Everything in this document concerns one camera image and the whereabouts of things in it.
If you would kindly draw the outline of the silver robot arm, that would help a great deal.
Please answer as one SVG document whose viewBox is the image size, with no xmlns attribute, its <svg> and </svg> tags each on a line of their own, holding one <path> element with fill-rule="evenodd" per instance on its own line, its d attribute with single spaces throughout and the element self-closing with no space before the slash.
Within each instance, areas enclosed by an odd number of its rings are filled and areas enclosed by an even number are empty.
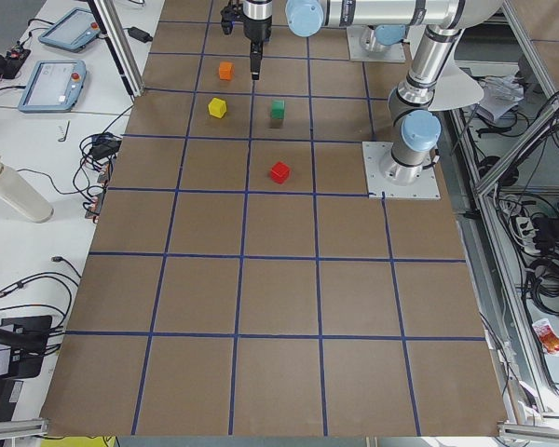
<svg viewBox="0 0 559 447">
<path fill-rule="evenodd" d="M 236 6 L 243 20 L 244 34 L 251 41 L 252 79 L 258 80 L 264 42 L 271 35 L 273 3 L 237 1 Z M 288 1 L 285 17 L 293 34 L 310 37 L 327 26 L 419 24 L 426 10 L 424 1 Z"/>
<path fill-rule="evenodd" d="M 418 180 L 442 130 L 435 111 L 483 99 L 483 88 L 457 67 L 454 54 L 464 30 L 485 22 L 501 5 L 500 1 L 416 2 L 411 24 L 425 30 L 406 77 L 389 97 L 395 139 L 379 163 L 388 181 L 408 186 Z"/>
</svg>

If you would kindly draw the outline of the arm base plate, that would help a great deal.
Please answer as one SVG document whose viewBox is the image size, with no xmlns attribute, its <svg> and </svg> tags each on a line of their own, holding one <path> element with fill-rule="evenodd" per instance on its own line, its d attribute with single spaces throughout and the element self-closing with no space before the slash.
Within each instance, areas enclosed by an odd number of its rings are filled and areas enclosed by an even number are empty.
<svg viewBox="0 0 559 447">
<path fill-rule="evenodd" d="M 360 25 L 347 28 L 351 61 L 404 63 L 405 25 Z"/>
<path fill-rule="evenodd" d="M 441 198 L 429 153 L 416 167 L 405 167 L 392 158 L 392 142 L 363 142 L 362 157 L 368 197 L 375 199 L 439 200 Z"/>
</svg>

